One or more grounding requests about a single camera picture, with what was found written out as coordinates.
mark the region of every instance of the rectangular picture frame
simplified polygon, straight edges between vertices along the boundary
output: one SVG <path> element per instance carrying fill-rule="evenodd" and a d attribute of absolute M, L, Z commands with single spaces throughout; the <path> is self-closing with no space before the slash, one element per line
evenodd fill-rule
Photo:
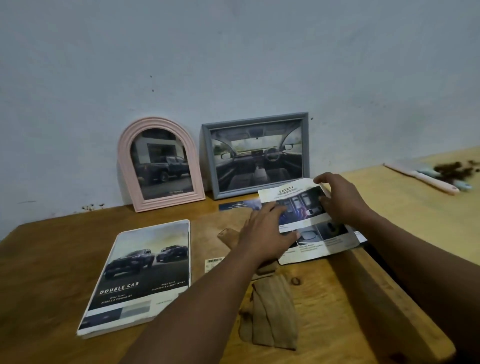
<path fill-rule="evenodd" d="M 241 128 L 241 127 L 255 127 L 255 126 L 261 126 L 263 124 L 272 124 L 272 123 L 280 123 L 280 122 L 299 122 L 300 124 L 300 130 L 301 130 L 301 175 L 299 175 L 296 178 L 286 178 L 282 179 L 277 182 L 267 182 L 267 183 L 261 183 L 258 185 L 253 185 L 249 187 L 244 187 L 244 188 L 235 188 L 235 189 L 228 189 L 228 190 L 220 190 L 219 187 L 219 179 L 217 175 L 217 165 L 216 165 L 216 157 L 214 155 L 214 146 L 212 144 L 212 133 L 216 131 L 221 131 L 221 130 L 227 130 L 231 128 Z M 228 197 L 233 197 L 233 196 L 239 196 L 243 194 L 251 194 L 254 192 L 257 192 L 260 189 L 264 188 L 272 188 L 276 186 L 280 186 L 282 184 L 285 184 L 289 181 L 296 180 L 298 178 L 304 178 L 304 177 L 309 177 L 310 176 L 310 160 L 309 160 L 309 136 L 308 136 L 308 112 L 297 112 L 297 113 L 292 113 L 292 114 L 283 114 L 283 115 L 275 115 L 275 116 L 266 116 L 266 117 L 260 117 L 260 118 L 251 118 L 251 119 L 242 119 L 242 120 L 233 120 L 233 121 L 223 121 L 223 122 L 213 122 L 213 123 L 207 123 L 202 125 L 202 131 L 204 133 L 204 139 L 205 139 L 205 147 L 206 147 L 206 152 L 207 152 L 207 158 L 208 158 L 208 167 L 210 170 L 210 176 L 212 180 L 212 190 L 213 190 L 213 196 L 215 200 L 222 199 L 222 198 L 228 198 Z M 283 154 L 286 153 L 286 151 L 281 150 L 281 145 L 279 146 L 279 149 L 274 153 L 282 153 L 280 155 L 280 158 L 283 156 Z"/>

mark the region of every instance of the forearm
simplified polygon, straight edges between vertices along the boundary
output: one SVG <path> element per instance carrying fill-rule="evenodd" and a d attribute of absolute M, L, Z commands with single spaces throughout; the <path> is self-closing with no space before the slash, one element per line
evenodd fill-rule
<path fill-rule="evenodd" d="M 237 246 L 161 312 L 120 363 L 217 363 L 257 267 Z"/>
<path fill-rule="evenodd" d="M 356 228 L 456 346 L 480 356 L 480 267 L 392 224 L 374 212 Z"/>

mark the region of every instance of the pink handle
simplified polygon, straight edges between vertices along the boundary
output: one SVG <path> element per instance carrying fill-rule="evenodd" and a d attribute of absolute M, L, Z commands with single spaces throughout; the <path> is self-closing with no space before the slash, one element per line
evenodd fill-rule
<path fill-rule="evenodd" d="M 457 194 L 460 192 L 460 190 L 455 186 L 453 186 L 452 184 L 449 184 L 447 182 L 443 182 L 440 180 L 436 180 L 435 178 L 427 176 L 426 174 L 423 174 L 423 173 L 416 174 L 415 178 L 417 180 L 428 183 L 429 185 L 436 187 L 444 192 L 447 192 L 448 194 Z"/>

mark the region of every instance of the white sticker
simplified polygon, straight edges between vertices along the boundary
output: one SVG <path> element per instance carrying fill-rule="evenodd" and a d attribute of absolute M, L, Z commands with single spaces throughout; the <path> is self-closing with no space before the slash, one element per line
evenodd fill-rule
<path fill-rule="evenodd" d="M 220 258 L 205 259 L 205 273 L 211 271 L 218 263 L 220 263 L 224 256 Z"/>
<path fill-rule="evenodd" d="M 367 241 L 367 238 L 365 238 L 360 231 L 356 231 L 355 235 L 357 236 L 357 239 L 359 240 L 360 243 Z"/>

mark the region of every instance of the hand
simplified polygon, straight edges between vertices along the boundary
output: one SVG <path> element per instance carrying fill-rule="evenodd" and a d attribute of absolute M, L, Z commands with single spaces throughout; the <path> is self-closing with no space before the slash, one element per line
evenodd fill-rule
<path fill-rule="evenodd" d="M 278 232 L 278 219 L 286 206 L 269 202 L 260 211 L 252 211 L 240 231 L 239 246 L 247 249 L 258 260 L 258 265 L 278 259 L 299 237 L 296 231 L 286 235 Z"/>
<path fill-rule="evenodd" d="M 339 174 L 327 172 L 315 177 L 313 182 L 330 185 L 331 197 L 321 196 L 320 203 L 335 222 L 355 227 L 361 217 L 372 211 L 355 185 Z"/>

